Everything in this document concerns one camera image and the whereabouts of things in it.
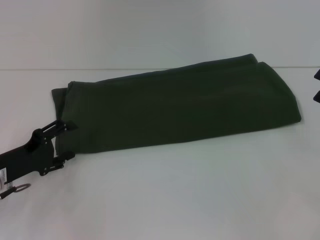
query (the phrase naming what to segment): white table surface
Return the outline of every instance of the white table surface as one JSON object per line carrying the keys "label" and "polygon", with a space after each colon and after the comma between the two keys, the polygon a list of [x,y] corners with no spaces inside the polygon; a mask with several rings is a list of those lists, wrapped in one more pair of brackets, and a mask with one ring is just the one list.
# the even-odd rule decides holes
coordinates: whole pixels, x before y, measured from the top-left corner
{"label": "white table surface", "polygon": [[2,0],[0,69],[320,66],[319,0]]}
{"label": "white table surface", "polygon": [[[276,69],[302,122],[226,137],[79,154],[0,201],[2,240],[317,240],[317,68]],[[0,153],[55,120],[51,89],[143,71],[0,71]]]}

